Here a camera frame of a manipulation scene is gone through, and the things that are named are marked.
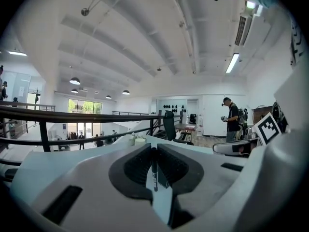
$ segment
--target black slot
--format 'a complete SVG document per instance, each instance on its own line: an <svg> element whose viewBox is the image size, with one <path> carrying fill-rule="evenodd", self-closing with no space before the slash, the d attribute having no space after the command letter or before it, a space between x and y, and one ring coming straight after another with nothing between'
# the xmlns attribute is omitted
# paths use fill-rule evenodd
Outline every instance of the black slot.
<svg viewBox="0 0 309 232"><path fill-rule="evenodd" d="M232 164L232 163L223 163L221 165L221 167L231 169L231 170L235 170L235 171L238 171L238 172L241 172L241 170L243 169L242 166L235 165L235 164Z"/></svg>
<svg viewBox="0 0 309 232"><path fill-rule="evenodd" d="M59 225L82 190L80 187L68 186L43 212L43 216Z"/></svg>

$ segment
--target air conditioner vent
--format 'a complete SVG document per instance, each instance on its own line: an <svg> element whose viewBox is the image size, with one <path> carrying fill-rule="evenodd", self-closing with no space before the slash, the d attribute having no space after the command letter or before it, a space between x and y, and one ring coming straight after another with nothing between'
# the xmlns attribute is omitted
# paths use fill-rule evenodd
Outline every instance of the air conditioner vent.
<svg viewBox="0 0 309 232"><path fill-rule="evenodd" d="M246 41L247 34L251 24L251 17L249 15L241 15L239 19L239 26L237 36L235 39L235 45L243 45Z"/></svg>

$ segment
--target glass door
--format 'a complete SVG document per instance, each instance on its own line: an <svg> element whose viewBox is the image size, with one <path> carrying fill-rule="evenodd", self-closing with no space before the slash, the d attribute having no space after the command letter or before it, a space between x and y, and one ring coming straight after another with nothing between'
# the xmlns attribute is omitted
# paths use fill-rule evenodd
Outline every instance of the glass door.
<svg viewBox="0 0 309 232"><path fill-rule="evenodd" d="M77 130L78 130L77 138L81 135L81 132L85 136L85 123L78 123L77 124Z"/></svg>
<svg viewBox="0 0 309 232"><path fill-rule="evenodd" d="M92 123L86 123L86 138L92 138Z"/></svg>

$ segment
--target black chair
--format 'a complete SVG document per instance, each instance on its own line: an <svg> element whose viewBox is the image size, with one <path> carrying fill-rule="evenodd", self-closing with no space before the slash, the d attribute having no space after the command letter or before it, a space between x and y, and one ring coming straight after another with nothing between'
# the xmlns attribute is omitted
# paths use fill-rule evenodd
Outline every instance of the black chair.
<svg viewBox="0 0 309 232"><path fill-rule="evenodd" d="M190 114L190 124L196 124L196 122L197 122L197 115Z"/></svg>
<svg viewBox="0 0 309 232"><path fill-rule="evenodd" d="M183 139L186 137L186 133L182 133L183 138L182 140L175 139L176 138L176 130L175 130L175 124L174 124L174 114L171 111L166 111L164 118L163 118L163 124L165 128L166 135L168 137L169 141L178 142L181 144L188 144L188 145L194 145L192 142L184 141Z"/></svg>

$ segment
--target metal handrail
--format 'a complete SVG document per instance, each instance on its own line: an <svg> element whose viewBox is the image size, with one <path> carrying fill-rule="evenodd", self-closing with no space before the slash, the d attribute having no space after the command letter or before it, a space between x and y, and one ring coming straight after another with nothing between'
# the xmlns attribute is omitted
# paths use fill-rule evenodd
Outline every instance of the metal handrail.
<svg viewBox="0 0 309 232"><path fill-rule="evenodd" d="M51 107L55 108L55 105L44 105L44 104L32 104L32 103L22 103L14 101L0 101L1 106L38 106L38 107Z"/></svg>
<svg viewBox="0 0 309 232"><path fill-rule="evenodd" d="M127 114L127 115L129 115L129 114L148 115L148 114L143 114L143 113L132 113L132 112L120 112L120 111L113 111L112 112L113 115L116 115L116 114L121 115L120 113Z"/></svg>
<svg viewBox="0 0 309 232"><path fill-rule="evenodd" d="M15 108L0 105L0 117L11 118L17 120L37 121L40 124L41 141L25 141L0 137L0 143L15 144L15 145L42 145L44 151L50 152L50 146L52 145L74 145L94 142L97 140L106 140L125 136L132 133L138 133L141 131L149 131L149 135L152 136L154 129L163 125L154 124L154 120L157 121L164 116L158 115L91 115L91 114L74 114L74 113L61 113L61 112L47 112L40 110L29 110L24 108ZM46 123L79 123L79 122L95 122L95 123L110 123L110 122L127 122L136 120L149 120L150 127L140 130L128 131L126 133L100 136L95 138L86 139L74 139L74 140L57 140L49 141L47 136Z"/></svg>

